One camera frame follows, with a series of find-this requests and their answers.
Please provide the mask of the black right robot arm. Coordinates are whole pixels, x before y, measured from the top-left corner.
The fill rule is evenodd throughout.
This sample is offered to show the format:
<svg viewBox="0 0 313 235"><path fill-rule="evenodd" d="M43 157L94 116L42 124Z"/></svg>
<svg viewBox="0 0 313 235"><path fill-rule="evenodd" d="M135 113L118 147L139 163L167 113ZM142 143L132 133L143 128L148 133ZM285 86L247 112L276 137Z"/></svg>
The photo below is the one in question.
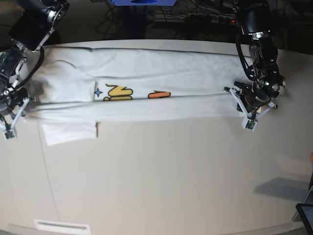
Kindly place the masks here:
<svg viewBox="0 0 313 235"><path fill-rule="evenodd" d="M9 31L15 46L0 56L1 116L13 115L15 106L23 105L28 97L24 85L43 63L43 45L69 8L66 0L16 0L14 3L24 12ZM20 79L19 72L28 60L26 53L37 51L40 55L36 65L26 78Z"/></svg>

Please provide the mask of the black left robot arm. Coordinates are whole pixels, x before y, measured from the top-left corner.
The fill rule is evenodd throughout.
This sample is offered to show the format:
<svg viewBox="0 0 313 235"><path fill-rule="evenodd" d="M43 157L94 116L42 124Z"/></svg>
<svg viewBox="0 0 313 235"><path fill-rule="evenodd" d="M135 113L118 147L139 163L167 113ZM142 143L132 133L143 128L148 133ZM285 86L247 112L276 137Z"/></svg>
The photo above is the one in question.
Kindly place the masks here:
<svg viewBox="0 0 313 235"><path fill-rule="evenodd" d="M265 0L236 0L234 12L241 28L236 37L236 49L246 77L252 82L235 82L244 109L255 115L262 106L269 105L285 91L286 81L277 65L278 49L272 36L272 15ZM241 48L243 35L251 37L248 65Z"/></svg>

